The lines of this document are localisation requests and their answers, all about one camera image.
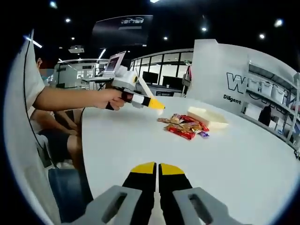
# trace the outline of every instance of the hand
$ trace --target hand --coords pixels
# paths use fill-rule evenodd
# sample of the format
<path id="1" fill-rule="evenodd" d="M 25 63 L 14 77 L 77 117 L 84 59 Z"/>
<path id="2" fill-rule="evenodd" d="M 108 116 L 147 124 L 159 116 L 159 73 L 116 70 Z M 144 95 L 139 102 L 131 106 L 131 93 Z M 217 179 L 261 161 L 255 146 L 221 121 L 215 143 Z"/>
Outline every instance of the hand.
<path id="1" fill-rule="evenodd" d="M 76 132 L 78 132 L 78 127 L 77 125 L 73 122 L 73 121 L 70 121 L 68 123 L 69 127 L 72 129 L 72 130 L 75 130 Z"/>
<path id="2" fill-rule="evenodd" d="M 105 109 L 110 103 L 114 110 L 119 110 L 125 102 L 122 97 L 122 92 L 115 89 L 104 89 L 95 92 L 95 107 Z"/>
<path id="3" fill-rule="evenodd" d="M 39 68 L 42 63 L 43 63 L 42 59 L 38 58 L 38 60 L 37 60 L 37 67 Z"/>
<path id="4" fill-rule="evenodd" d="M 78 132 L 75 130 L 67 130 L 66 133 L 70 135 L 78 136 Z"/>

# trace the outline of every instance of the ceiling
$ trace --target ceiling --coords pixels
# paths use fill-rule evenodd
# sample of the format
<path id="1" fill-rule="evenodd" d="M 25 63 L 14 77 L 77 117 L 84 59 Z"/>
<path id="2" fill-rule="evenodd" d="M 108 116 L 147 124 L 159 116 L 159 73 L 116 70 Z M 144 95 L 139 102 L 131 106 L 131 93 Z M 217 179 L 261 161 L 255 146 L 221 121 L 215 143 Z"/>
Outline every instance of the ceiling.
<path id="1" fill-rule="evenodd" d="M 240 45 L 270 54 L 300 70 L 299 16 L 289 0 L 150 0 L 80 1 L 57 0 L 57 9 L 50 1 L 37 1 L 34 9 L 34 39 L 43 47 L 38 56 L 53 61 L 98 58 L 101 50 L 90 47 L 96 21 L 123 15 L 153 15 L 147 47 L 128 46 L 108 49 L 103 58 L 130 50 L 127 58 L 166 50 L 193 48 L 194 40 L 213 38 L 219 43 Z M 284 24 L 275 28 L 276 19 Z M 69 53 L 72 45 L 83 45 L 85 53 Z"/>

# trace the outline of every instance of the laptop screen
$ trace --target laptop screen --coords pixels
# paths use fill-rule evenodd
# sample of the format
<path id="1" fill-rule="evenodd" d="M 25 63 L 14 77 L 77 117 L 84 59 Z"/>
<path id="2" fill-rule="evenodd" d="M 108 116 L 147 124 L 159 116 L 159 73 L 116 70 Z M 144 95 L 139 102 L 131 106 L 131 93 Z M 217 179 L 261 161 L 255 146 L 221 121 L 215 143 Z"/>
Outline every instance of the laptop screen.
<path id="1" fill-rule="evenodd" d="M 106 72 L 112 72 L 112 71 L 114 71 L 118 60 L 119 60 L 119 57 L 111 59 L 110 62 L 109 62 L 109 64 L 107 65 L 107 68 L 106 68 L 105 71 Z"/>

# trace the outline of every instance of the desk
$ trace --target desk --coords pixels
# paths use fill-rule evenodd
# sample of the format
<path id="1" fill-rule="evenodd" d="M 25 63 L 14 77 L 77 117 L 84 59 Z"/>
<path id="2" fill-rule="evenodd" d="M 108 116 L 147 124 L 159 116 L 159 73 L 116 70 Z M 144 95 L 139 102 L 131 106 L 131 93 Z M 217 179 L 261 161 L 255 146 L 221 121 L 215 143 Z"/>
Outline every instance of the desk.
<path id="1" fill-rule="evenodd" d="M 101 85 L 99 88 L 99 89 L 101 89 L 101 88 L 103 88 L 105 83 L 113 81 L 113 77 L 98 76 L 98 77 L 85 78 L 85 79 L 81 79 L 81 80 L 89 83 L 89 89 L 94 90 L 95 83 L 103 83 L 103 85 Z"/>
<path id="2" fill-rule="evenodd" d="M 300 179 L 293 149 L 259 126 L 193 99 L 158 97 L 164 114 L 186 114 L 202 107 L 225 116 L 226 129 L 208 139 L 188 141 L 163 130 L 155 110 L 126 104 L 119 111 L 87 108 L 82 120 L 82 146 L 94 198 L 112 185 L 122 185 L 138 164 L 155 161 L 181 168 L 193 187 L 223 202 L 240 223 L 268 225 L 285 209 Z"/>

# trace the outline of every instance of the white booth wall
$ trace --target white booth wall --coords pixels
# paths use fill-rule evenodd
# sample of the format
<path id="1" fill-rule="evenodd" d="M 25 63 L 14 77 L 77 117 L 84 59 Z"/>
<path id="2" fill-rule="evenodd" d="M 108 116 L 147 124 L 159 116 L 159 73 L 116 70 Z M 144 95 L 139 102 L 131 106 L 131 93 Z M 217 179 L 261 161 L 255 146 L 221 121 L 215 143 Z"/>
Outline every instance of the white booth wall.
<path id="1" fill-rule="evenodd" d="M 290 66 L 265 53 L 235 45 L 219 44 L 212 39 L 196 40 L 192 86 L 188 89 L 187 97 L 199 99 L 234 114 L 240 113 L 241 105 L 224 99 L 224 95 L 243 100 L 248 82 L 246 77 L 257 79 L 257 76 L 248 72 L 249 61 L 291 82 L 296 74 Z"/>

